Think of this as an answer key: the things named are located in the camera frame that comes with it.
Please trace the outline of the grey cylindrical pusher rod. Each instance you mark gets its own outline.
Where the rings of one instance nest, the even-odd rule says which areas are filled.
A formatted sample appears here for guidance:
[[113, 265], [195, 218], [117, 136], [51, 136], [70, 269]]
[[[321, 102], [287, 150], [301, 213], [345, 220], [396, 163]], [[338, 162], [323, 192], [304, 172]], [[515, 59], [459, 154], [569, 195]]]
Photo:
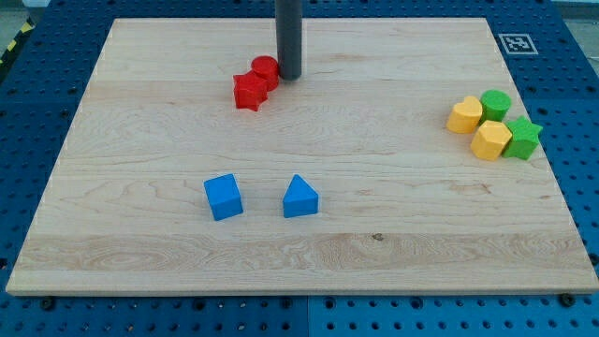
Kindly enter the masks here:
[[285, 81], [296, 81], [302, 73], [302, 3], [275, 0], [274, 9], [279, 75]]

